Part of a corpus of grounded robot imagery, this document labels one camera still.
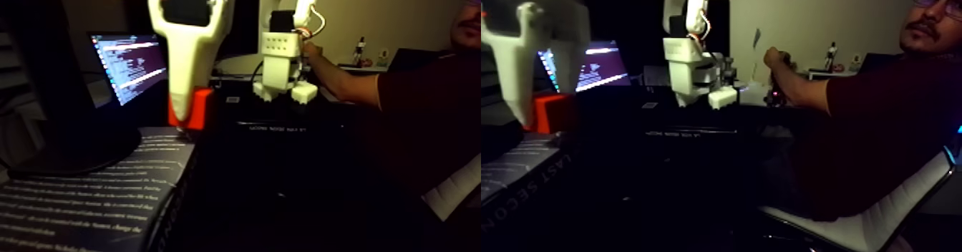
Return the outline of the person's hand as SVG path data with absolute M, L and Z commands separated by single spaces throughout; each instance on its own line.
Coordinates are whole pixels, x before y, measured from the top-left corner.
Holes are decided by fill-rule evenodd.
M 791 72 L 791 62 L 789 61 L 789 54 L 785 51 L 780 51 L 776 47 L 770 47 L 764 53 L 763 58 L 764 64 L 771 70 L 789 70 Z

